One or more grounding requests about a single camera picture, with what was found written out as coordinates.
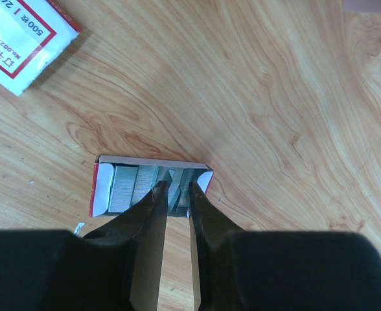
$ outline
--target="package label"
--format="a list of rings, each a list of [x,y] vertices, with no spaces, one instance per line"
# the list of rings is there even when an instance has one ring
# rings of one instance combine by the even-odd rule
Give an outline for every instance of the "package label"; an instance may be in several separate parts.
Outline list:
[[[10,78],[56,35],[24,0],[0,0],[0,70]]]

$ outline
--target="wood grain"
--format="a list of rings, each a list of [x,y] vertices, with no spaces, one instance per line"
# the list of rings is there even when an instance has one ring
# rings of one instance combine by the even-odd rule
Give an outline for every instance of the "wood grain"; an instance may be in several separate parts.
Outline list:
[[[0,86],[0,228],[82,232],[97,154],[200,161],[256,230],[351,230],[381,253],[381,15],[336,0],[68,0],[86,28],[16,98]],[[169,220],[160,310],[192,310]]]

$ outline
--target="black object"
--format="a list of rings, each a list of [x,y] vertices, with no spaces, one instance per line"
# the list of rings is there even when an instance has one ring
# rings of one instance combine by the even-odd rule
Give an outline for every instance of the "black object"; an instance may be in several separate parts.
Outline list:
[[[78,238],[0,231],[0,310],[157,308],[168,182]],[[381,311],[381,258],[354,233],[247,232],[190,186],[195,310]]]

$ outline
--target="white package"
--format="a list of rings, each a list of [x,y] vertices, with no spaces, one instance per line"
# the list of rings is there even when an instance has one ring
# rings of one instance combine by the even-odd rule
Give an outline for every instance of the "white package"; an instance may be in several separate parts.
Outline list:
[[[0,84],[20,95],[81,28],[48,0],[0,0]]]

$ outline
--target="wooden table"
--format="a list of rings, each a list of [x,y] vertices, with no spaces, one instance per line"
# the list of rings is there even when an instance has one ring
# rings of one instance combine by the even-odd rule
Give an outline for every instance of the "wooden table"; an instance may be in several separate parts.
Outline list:
[[[97,154],[207,163],[249,230],[351,230],[381,253],[381,16],[336,0],[59,1],[85,31],[0,86],[0,228],[82,233]],[[160,310],[192,310],[169,219]]]

